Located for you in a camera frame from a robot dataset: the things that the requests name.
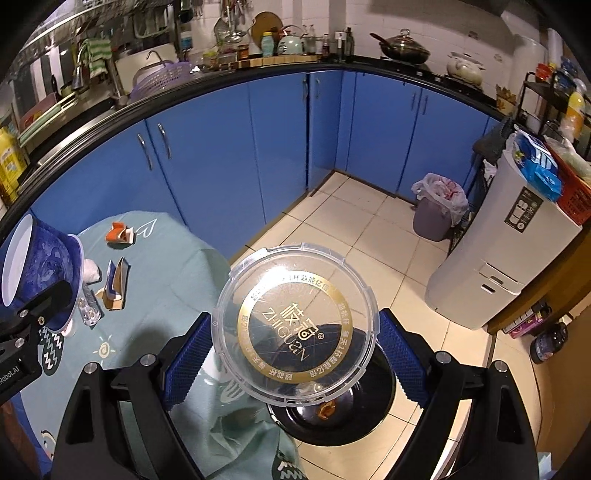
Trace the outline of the clear round plastic lid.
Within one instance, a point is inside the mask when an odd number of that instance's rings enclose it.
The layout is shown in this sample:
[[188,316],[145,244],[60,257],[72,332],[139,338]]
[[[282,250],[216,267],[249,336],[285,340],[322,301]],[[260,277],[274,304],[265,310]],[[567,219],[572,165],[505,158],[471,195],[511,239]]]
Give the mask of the clear round plastic lid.
[[379,332],[370,286],[344,256],[308,243],[244,258],[211,314],[213,347],[228,373],[277,407],[318,405],[351,390]]

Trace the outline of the dark bottle on floor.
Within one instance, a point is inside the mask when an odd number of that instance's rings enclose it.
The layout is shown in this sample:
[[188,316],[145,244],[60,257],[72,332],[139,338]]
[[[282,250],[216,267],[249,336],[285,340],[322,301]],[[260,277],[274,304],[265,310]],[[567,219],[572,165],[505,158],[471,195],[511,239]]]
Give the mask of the dark bottle on floor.
[[530,356],[535,364],[542,364],[558,353],[568,340],[568,329],[564,322],[551,325],[536,337],[530,345]]

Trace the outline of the blue paper cup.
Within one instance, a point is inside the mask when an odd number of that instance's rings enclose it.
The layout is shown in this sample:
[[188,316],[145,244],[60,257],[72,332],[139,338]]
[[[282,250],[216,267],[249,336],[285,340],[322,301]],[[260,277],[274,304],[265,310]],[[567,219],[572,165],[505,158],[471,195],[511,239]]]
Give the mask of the blue paper cup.
[[46,321],[52,332],[70,321],[82,284],[84,250],[74,234],[63,233],[32,214],[16,226],[5,253],[1,275],[3,305],[15,312],[59,281],[71,288],[66,305]]

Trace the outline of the white tissue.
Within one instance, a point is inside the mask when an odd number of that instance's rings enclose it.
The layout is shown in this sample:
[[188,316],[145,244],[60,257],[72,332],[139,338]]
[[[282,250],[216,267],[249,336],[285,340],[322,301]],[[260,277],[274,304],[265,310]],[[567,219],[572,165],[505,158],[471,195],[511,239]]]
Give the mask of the white tissue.
[[93,260],[85,259],[83,261],[82,279],[86,284],[94,284],[100,281],[101,271]]

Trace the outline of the purple plastic colander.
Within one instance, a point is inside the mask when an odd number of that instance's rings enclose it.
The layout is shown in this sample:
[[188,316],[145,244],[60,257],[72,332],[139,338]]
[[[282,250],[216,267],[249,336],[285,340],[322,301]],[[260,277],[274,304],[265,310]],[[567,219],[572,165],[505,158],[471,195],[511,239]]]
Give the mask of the purple plastic colander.
[[156,56],[157,61],[141,67],[132,78],[132,89],[129,93],[131,102],[142,100],[190,80],[191,64],[189,62],[164,60],[155,50],[148,52],[146,60],[149,60],[152,54]]

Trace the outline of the clear blister pack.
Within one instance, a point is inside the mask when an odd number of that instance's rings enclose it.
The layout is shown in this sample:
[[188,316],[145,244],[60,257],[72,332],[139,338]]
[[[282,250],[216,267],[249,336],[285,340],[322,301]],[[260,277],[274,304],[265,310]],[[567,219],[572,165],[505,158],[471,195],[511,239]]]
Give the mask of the clear blister pack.
[[83,324],[89,328],[94,328],[103,318],[103,312],[98,301],[86,283],[82,283],[77,308]]

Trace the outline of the black round trash can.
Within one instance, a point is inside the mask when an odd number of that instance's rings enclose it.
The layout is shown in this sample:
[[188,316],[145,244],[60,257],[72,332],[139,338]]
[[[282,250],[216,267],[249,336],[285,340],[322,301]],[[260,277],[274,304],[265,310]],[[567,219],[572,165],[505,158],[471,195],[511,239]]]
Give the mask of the black round trash can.
[[315,446],[342,446],[363,439],[387,416],[397,381],[381,346],[374,347],[363,376],[342,395],[318,405],[270,405],[270,418],[294,439]]

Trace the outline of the white tall appliance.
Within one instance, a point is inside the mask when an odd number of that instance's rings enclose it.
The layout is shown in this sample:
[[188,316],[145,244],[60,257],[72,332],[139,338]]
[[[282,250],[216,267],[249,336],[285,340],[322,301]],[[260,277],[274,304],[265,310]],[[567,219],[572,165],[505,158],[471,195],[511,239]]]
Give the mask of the white tall appliance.
[[473,222],[431,276],[425,301],[448,320],[478,329],[517,298],[581,230],[526,181],[506,148]]

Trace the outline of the yellow detergent bottle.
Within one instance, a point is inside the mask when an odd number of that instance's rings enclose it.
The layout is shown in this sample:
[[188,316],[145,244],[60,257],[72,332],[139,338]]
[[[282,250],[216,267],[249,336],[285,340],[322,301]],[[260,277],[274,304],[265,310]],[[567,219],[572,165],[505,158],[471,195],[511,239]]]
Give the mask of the yellow detergent bottle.
[[18,198],[19,179],[28,167],[17,139],[7,127],[0,132],[0,168],[3,201],[11,206]]

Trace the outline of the grey bin with white bag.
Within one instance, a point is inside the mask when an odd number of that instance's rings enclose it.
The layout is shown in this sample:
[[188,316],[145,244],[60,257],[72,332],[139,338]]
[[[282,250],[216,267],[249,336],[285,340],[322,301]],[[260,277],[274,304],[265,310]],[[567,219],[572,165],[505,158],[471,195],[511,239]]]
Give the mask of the grey bin with white bag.
[[412,192],[418,201],[413,229],[417,235],[431,241],[445,239],[469,210],[462,186],[439,174],[428,173],[413,184]]

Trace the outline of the black wok with glass lid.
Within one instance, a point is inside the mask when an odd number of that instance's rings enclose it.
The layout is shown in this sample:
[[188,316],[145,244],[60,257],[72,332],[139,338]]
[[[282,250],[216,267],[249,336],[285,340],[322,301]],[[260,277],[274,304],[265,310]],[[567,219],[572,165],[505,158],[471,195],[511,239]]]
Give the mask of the black wok with glass lid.
[[411,36],[408,29],[402,29],[398,35],[390,38],[384,38],[374,32],[370,33],[370,36],[378,41],[382,53],[394,61],[422,65],[431,55],[428,49]]

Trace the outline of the teal printed tablecloth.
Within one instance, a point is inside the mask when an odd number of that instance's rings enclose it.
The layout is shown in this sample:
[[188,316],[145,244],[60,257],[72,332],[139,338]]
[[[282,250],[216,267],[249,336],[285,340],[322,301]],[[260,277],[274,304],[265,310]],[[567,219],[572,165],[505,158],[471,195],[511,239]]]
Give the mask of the teal printed tablecloth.
[[[135,232],[129,246],[110,245],[113,222]],[[52,467],[55,442],[74,384],[89,362],[126,367],[158,353],[211,311],[228,279],[228,261],[213,247],[161,212],[128,211],[106,217],[78,235],[86,258],[100,269],[124,257],[130,265],[125,305],[106,311],[94,328],[75,313],[73,330],[40,346],[42,376],[26,387],[16,409],[35,446],[40,470]],[[303,479],[294,440],[270,419],[262,402],[240,389],[210,351],[185,400],[170,418],[207,479]]]

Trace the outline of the green striped hanging towel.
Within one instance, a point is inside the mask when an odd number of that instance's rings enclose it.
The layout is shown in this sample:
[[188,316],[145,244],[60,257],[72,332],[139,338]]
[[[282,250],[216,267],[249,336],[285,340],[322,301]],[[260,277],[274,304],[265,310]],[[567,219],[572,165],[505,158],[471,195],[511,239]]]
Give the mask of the green striped hanging towel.
[[112,59],[111,42],[108,38],[87,38],[83,41],[83,58],[89,69],[89,78],[93,79],[108,73],[108,62]]

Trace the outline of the orange white carton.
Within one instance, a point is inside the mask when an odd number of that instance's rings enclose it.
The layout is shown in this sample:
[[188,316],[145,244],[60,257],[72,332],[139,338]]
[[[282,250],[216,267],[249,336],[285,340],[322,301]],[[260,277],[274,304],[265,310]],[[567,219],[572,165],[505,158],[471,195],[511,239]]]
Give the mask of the orange white carton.
[[113,222],[105,235],[105,241],[110,245],[129,246],[135,242],[135,232],[123,222]]

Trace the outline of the red plastic basket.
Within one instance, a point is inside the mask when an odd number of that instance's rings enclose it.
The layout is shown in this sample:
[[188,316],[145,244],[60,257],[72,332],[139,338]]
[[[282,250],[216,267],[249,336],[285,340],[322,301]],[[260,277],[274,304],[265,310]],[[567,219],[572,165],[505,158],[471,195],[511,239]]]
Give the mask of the red plastic basket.
[[558,177],[562,182],[557,204],[574,223],[582,226],[590,219],[590,186],[562,159],[550,141],[546,145],[558,165]]

